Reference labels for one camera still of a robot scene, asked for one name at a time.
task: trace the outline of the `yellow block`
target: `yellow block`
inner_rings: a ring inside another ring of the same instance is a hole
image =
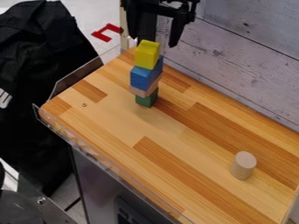
[[[159,59],[160,43],[142,40],[136,49],[135,64],[137,67],[153,70]]]

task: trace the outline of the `wooden cylinder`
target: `wooden cylinder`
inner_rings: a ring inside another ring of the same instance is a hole
[[[240,151],[234,158],[231,173],[237,179],[248,179],[253,173],[256,163],[257,161],[253,154],[247,151]]]

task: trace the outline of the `screw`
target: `screw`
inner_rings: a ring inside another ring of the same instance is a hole
[[[45,204],[45,198],[44,197],[39,197],[37,202],[38,202],[38,204],[43,205],[43,204]]]

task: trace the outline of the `red marking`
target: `red marking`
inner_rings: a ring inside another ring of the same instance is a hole
[[[109,42],[111,40],[110,37],[102,34],[104,31],[106,30],[110,30],[112,32],[117,32],[117,33],[122,33],[122,29],[120,27],[117,27],[113,24],[107,24],[104,28],[101,28],[99,31],[94,31],[92,33],[92,35],[95,37],[95,38],[98,38],[98,39],[101,39],[105,42]]]

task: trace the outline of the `cylinder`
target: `cylinder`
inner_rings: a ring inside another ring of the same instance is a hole
[[[234,158],[231,173],[237,179],[248,179],[252,175],[256,164],[257,161],[253,154],[240,151]]]

